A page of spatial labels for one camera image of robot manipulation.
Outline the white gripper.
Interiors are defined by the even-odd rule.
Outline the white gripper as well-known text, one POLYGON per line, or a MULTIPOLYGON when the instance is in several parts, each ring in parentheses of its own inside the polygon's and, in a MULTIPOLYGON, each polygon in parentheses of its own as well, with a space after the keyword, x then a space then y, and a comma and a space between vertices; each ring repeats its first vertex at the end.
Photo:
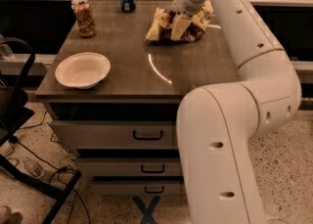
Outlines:
POLYGON ((205 0, 174 0, 174 6, 180 15, 176 15, 172 21, 171 39, 173 41, 178 41, 181 38, 191 23, 191 18, 188 16, 196 14, 204 2, 205 0))

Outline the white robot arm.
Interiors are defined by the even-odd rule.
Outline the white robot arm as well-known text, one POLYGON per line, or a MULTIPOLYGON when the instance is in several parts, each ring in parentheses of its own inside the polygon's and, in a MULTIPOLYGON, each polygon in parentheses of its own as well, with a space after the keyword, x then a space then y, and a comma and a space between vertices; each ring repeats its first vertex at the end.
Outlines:
POLYGON ((211 2, 240 79, 189 92, 177 139, 193 224, 267 224, 248 151, 254 137, 297 112, 301 86, 290 58, 248 0, 175 0, 191 16, 211 2))

